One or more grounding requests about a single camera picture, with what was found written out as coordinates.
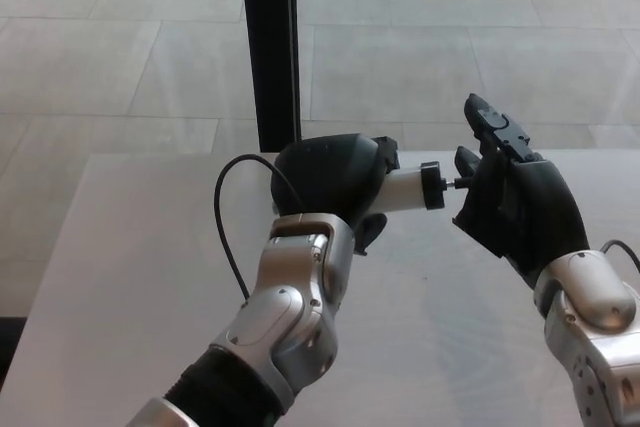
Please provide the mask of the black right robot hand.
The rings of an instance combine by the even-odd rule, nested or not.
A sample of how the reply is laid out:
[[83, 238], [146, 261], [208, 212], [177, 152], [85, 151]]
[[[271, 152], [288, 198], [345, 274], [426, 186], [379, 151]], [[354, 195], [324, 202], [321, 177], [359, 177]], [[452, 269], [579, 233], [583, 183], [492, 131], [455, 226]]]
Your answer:
[[457, 148], [454, 164], [467, 194], [453, 224], [533, 288], [552, 261], [590, 248], [580, 210], [553, 162], [530, 147], [512, 118], [470, 94], [465, 118], [479, 155]]

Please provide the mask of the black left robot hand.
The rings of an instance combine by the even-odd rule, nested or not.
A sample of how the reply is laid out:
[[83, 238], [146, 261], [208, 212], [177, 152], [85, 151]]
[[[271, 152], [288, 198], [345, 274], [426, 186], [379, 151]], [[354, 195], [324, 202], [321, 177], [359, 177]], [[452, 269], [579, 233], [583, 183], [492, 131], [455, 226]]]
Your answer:
[[280, 152], [274, 165], [284, 175], [273, 176], [270, 186], [279, 215], [336, 215], [353, 230], [355, 253], [366, 254], [387, 223], [369, 209], [385, 177], [400, 167], [394, 139], [360, 133], [304, 139]]

